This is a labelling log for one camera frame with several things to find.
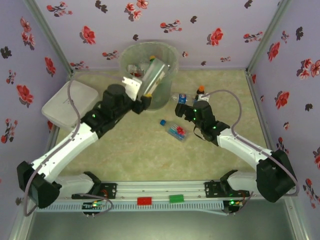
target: green block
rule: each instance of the green block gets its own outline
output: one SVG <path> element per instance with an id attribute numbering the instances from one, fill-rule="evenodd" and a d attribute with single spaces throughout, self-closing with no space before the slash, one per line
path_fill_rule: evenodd
<path id="1" fill-rule="evenodd" d="M 183 203 L 185 201 L 185 198 L 183 194 L 170 195 L 169 201 L 171 204 Z"/>

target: orange cap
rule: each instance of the orange cap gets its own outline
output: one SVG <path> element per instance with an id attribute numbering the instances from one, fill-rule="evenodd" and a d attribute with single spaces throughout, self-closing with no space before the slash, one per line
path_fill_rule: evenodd
<path id="1" fill-rule="evenodd" d="M 199 86 L 198 91 L 199 92 L 204 92 L 205 91 L 205 86 L 203 86 L 203 85 Z"/>

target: beige mat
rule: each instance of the beige mat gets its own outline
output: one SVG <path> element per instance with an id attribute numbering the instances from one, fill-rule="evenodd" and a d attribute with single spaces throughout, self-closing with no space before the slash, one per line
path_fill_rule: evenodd
<path id="1" fill-rule="evenodd" d="M 100 96 L 109 84 L 116 82 L 101 75 L 82 75 L 78 81 L 98 90 Z M 193 94 L 199 85 L 204 85 L 206 92 L 233 91 L 243 109 L 236 131 L 266 146 L 243 71 L 181 70 L 174 79 L 172 91 Z M 230 126 L 237 120 L 238 104 L 228 93 L 212 95 L 209 103 L 217 120 Z M 166 133 L 159 124 L 161 119 L 175 121 L 190 132 L 193 130 L 191 122 L 175 116 L 175 106 L 169 102 L 157 111 L 145 111 L 141 115 L 129 112 L 113 130 L 81 152 L 61 175 L 91 171 L 102 181 L 169 181 L 219 179 L 232 169 L 253 171 L 233 153 L 200 140 L 193 133 L 182 143 Z M 67 134 L 61 129 L 58 142 Z"/>

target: plastic bin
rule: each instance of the plastic bin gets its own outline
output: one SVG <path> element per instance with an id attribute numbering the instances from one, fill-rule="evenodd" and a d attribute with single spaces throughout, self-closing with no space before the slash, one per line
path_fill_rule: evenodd
<path id="1" fill-rule="evenodd" d="M 54 125 L 71 131 L 78 121 L 77 114 L 68 99 L 69 81 L 42 107 L 41 112 Z M 98 91 L 74 80 L 70 95 L 82 118 L 99 101 Z"/>
<path id="2" fill-rule="evenodd" d="M 163 42 L 142 42 L 129 46 L 119 58 L 120 71 L 127 77 L 132 75 L 127 71 L 128 65 L 149 63 L 150 56 L 155 56 L 165 64 L 169 70 L 152 94 L 149 110 L 157 110 L 164 107 L 170 99 L 171 85 L 178 72 L 178 52 L 176 48 Z"/>

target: purple wall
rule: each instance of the purple wall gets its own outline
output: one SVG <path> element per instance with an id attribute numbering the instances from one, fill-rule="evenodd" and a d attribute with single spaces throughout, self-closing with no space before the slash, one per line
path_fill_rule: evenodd
<path id="1" fill-rule="evenodd" d="M 293 1 L 252 71 L 273 142 L 298 178 L 312 239 L 320 236 L 319 13 L 318 0 Z"/>
<path id="2" fill-rule="evenodd" d="M 35 1 L 71 65 L 114 69 L 150 40 L 176 47 L 181 68 L 245 68 L 280 0 Z"/>
<path id="3" fill-rule="evenodd" d="M 0 239 L 6 240 L 23 196 L 17 165 L 44 153 L 49 128 L 41 108 L 67 71 L 21 0 L 3 2 L 0 19 Z"/>

